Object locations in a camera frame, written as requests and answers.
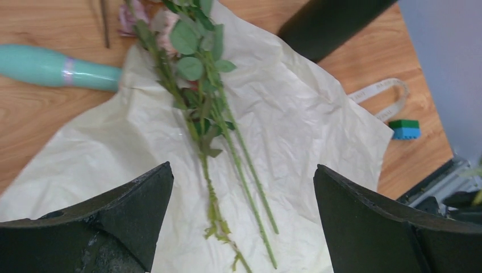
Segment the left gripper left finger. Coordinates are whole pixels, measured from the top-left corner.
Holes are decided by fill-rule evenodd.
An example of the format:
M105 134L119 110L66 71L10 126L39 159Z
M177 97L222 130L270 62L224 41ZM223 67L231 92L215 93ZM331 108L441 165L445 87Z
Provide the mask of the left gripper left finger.
M2 272L150 272L174 177L165 162L36 220L1 223Z

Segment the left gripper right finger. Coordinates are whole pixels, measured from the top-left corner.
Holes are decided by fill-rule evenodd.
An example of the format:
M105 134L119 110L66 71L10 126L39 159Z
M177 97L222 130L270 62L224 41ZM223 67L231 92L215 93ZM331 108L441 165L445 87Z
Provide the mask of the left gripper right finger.
M481 226L426 213L319 165L313 177L335 272L480 272Z

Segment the peach paper bouquet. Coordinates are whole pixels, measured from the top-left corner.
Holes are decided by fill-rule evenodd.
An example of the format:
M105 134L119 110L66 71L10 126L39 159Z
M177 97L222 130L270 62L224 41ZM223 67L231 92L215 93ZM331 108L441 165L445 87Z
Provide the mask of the peach paper bouquet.
M215 3L224 25L222 76L230 109L249 150L279 233L248 167L250 186L274 252L273 267L222 138L209 173L236 242L254 272L332 272L313 176L324 164L375 190L392 131L347 97L341 84L277 36ZM234 252L208 227L206 182L172 96L152 60L133 45L119 92L64 125L1 196L1 220L39 218L122 185L163 162L174 176L153 272L231 272Z

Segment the beige ribbon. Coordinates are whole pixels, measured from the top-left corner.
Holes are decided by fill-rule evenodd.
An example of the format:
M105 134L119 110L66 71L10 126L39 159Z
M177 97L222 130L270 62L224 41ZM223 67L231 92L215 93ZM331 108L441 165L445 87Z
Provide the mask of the beige ribbon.
M376 110L373 115L382 122L386 122L394 118L404 108L409 94L408 85L399 78L392 77L352 92L348 97L356 104L381 103L380 106L373 108Z

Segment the flower stems bunch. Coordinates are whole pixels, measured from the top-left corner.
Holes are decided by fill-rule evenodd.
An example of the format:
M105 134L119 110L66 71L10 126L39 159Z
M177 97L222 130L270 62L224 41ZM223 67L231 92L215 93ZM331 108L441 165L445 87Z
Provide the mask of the flower stems bunch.
M216 237L229 245L235 254L234 263L241 263L247 272L251 272L245 256L231 238L231 230L222 215L209 175L209 159L222 152L211 144L215 138L223 137L255 216L269 260L277 268L274 251L243 172L242 163L246 162L272 229L278 232L262 183L228 105L221 75L234 71L236 65L222 56L224 26L216 24L211 17L214 2L162 1L161 6L165 25L160 31L151 26L148 8L142 1L124 1L120 21L128 35L136 37L141 47L152 57L158 83L173 96L173 106L181 110L188 133L197 148L209 195L207 217L210 225L206 228L204 237Z

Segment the black vase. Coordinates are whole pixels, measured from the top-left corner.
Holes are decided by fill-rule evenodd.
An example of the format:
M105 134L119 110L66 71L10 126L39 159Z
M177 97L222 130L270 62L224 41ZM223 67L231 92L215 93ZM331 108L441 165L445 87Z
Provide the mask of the black vase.
M294 51L317 63L367 27L396 0L311 0L280 28Z

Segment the green blue block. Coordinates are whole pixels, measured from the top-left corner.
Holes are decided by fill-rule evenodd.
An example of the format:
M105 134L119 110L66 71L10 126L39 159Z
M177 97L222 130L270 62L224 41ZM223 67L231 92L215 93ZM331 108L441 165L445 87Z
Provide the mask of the green blue block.
M393 130L392 139L411 140L421 136L418 120L398 119L388 122L388 126Z

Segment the teal toy microphone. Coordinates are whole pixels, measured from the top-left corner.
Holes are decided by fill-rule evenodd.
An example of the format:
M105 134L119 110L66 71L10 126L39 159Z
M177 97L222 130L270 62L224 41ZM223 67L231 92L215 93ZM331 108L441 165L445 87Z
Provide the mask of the teal toy microphone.
M1 76L29 84L117 92L122 70L22 44L1 45Z

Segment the black microphone tripod stand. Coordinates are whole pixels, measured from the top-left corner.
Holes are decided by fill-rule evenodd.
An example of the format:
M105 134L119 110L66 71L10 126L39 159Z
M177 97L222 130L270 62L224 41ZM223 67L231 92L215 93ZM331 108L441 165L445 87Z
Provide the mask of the black microphone tripod stand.
M109 27L108 27L108 16L107 16L107 2L106 0L99 0L101 9L101 21L102 21L102 33L104 45L107 49L110 48L109 40Z

